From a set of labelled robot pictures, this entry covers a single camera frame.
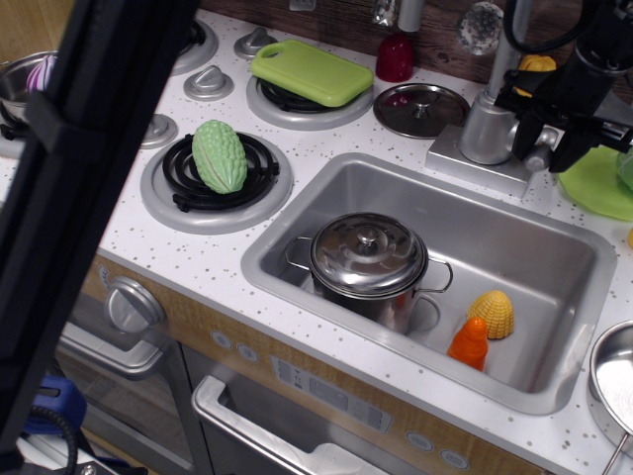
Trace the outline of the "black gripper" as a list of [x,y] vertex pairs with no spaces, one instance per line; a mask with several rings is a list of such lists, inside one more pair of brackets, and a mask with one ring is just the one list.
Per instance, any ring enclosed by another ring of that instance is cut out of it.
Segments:
[[[562,130],[550,165],[551,173],[567,171],[600,144],[627,148],[632,139],[632,111],[612,88],[632,69],[632,3],[584,1],[578,22],[565,34],[540,45],[519,40],[514,32],[517,1],[506,3],[503,32],[523,53],[539,54],[573,45],[567,61],[552,72],[508,70],[496,105],[518,120],[512,154],[526,158],[545,126]],[[530,90],[522,97],[514,87]]]

